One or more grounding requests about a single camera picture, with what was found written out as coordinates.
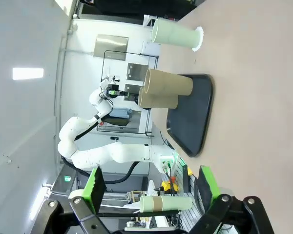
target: white paper cup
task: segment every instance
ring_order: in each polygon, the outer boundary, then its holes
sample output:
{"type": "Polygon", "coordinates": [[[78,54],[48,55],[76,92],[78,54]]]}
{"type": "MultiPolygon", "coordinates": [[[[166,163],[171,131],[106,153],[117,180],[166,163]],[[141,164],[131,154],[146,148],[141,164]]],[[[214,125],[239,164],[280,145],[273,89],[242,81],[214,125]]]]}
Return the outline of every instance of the white paper cup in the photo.
{"type": "Polygon", "coordinates": [[[192,198],[183,196],[141,196],[140,212],[188,210],[192,208],[192,198]]]}
{"type": "Polygon", "coordinates": [[[152,42],[198,50],[202,44],[203,35],[201,27],[191,30],[171,20],[157,19],[153,26],[152,42]]]}
{"type": "Polygon", "coordinates": [[[193,89],[193,80],[159,70],[148,69],[145,79],[145,93],[161,96],[185,95],[191,94],[193,89]]]}

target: paper cup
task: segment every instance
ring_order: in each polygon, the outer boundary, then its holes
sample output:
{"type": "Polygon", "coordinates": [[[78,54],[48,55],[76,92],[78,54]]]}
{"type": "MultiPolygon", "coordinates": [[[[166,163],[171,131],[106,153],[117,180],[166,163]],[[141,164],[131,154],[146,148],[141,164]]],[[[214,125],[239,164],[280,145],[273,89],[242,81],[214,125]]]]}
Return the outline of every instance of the paper cup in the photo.
{"type": "Polygon", "coordinates": [[[178,96],[160,96],[146,94],[144,87],[139,90],[138,105],[141,108],[169,108],[176,109],[178,106],[178,96]]]}
{"type": "Polygon", "coordinates": [[[193,80],[159,70],[148,69],[145,79],[145,93],[161,96],[185,95],[191,94],[193,89],[193,80]]]}
{"type": "Polygon", "coordinates": [[[192,208],[192,198],[183,196],[141,196],[140,212],[184,211],[192,208]]]}
{"type": "Polygon", "coordinates": [[[201,46],[203,29],[191,30],[174,21],[157,19],[153,26],[152,42],[195,48],[201,46]]]}

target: beige tabletop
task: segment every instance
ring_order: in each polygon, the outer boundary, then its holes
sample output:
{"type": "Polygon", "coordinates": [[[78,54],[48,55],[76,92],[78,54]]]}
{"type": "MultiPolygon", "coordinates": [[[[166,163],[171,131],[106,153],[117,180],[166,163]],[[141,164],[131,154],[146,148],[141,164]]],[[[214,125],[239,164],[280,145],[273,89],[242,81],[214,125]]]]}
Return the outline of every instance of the beige tabletop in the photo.
{"type": "Polygon", "coordinates": [[[201,154],[167,134],[167,109],[152,110],[155,125],[196,176],[210,166],[238,199],[261,198],[275,233],[293,233],[293,0],[207,0],[179,23],[202,26],[203,45],[162,45],[158,69],[212,76],[201,154]]]}

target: cup rim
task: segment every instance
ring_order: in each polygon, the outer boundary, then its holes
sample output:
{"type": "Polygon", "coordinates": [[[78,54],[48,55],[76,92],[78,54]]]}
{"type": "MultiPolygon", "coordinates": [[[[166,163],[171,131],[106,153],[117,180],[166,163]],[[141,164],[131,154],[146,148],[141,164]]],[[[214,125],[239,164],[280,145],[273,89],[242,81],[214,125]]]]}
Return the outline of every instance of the cup rim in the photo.
{"type": "Polygon", "coordinates": [[[140,197],[140,212],[143,212],[144,209],[145,209],[145,204],[144,204],[144,201],[143,201],[143,196],[140,197]]]}
{"type": "Polygon", "coordinates": [[[146,72],[146,78],[145,78],[145,93],[147,94],[148,89],[150,87],[151,82],[151,69],[149,68],[146,72]]]}
{"type": "Polygon", "coordinates": [[[143,98],[143,87],[140,87],[139,90],[139,96],[138,96],[138,106],[141,107],[142,104],[142,98],[143,98]]]}
{"type": "Polygon", "coordinates": [[[152,42],[155,42],[157,32],[158,32],[158,19],[155,20],[155,23],[153,25],[153,30],[152,30],[152,42]]]}

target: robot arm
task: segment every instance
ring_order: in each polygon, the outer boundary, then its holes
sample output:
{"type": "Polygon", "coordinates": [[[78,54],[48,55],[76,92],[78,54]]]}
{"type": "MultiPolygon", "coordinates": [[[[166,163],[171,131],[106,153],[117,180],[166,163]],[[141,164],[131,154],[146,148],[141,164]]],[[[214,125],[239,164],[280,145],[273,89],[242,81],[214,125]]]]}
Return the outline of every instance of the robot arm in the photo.
{"type": "Polygon", "coordinates": [[[101,119],[112,111],[112,106],[102,91],[107,85],[108,80],[104,80],[100,88],[90,95],[89,101],[98,111],[92,119],[72,117],[62,127],[59,135],[61,140],[58,144],[59,153],[63,157],[71,159],[77,168],[83,170],[91,170],[98,165],[114,160],[118,163],[152,162],[161,173],[167,172],[167,164],[173,165],[174,163],[174,150],[166,145],[125,145],[116,142],[86,151],[77,149],[74,142],[76,137],[97,126],[101,119]]]}

